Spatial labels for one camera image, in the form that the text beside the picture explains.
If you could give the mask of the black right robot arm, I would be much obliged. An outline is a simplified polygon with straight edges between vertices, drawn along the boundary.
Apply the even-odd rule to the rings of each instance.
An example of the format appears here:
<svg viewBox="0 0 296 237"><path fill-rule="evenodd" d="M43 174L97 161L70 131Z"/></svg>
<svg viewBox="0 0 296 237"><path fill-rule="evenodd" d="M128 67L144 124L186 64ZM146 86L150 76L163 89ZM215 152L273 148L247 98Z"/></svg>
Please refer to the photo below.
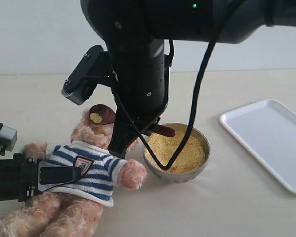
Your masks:
<svg viewBox="0 0 296 237"><path fill-rule="evenodd" d="M156 123L167 105L164 41L236 44L260 26L296 27L296 0L83 0L82 12L103 39L117 103L111 154L124 157L129 145Z"/></svg>

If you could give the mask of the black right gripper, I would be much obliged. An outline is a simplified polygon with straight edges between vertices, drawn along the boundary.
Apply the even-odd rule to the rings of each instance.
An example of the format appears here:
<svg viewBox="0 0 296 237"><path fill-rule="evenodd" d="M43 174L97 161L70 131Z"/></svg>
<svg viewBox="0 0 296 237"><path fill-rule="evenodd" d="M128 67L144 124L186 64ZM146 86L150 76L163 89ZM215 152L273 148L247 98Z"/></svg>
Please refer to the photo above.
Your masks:
<svg viewBox="0 0 296 237"><path fill-rule="evenodd" d="M125 158L127 149L138 135L126 117L133 123L151 125L141 134L151 136L159 126L160 113L165 109L164 42L153 41L142 47L122 50L107 45L111 66L115 72L115 90L122 105L117 103L113 133L108 146L110 154Z"/></svg>

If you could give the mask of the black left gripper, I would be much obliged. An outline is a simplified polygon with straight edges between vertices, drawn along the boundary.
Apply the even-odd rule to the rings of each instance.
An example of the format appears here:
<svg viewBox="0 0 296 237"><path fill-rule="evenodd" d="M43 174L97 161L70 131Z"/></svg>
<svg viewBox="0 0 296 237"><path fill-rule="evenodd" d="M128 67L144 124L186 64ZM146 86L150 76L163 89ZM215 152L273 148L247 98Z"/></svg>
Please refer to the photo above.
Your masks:
<svg viewBox="0 0 296 237"><path fill-rule="evenodd" d="M49 163L37 163L23 153L14 153L11 159L0 159L0 201L25 202L38 190L49 190L80 180L80 168Z"/></svg>

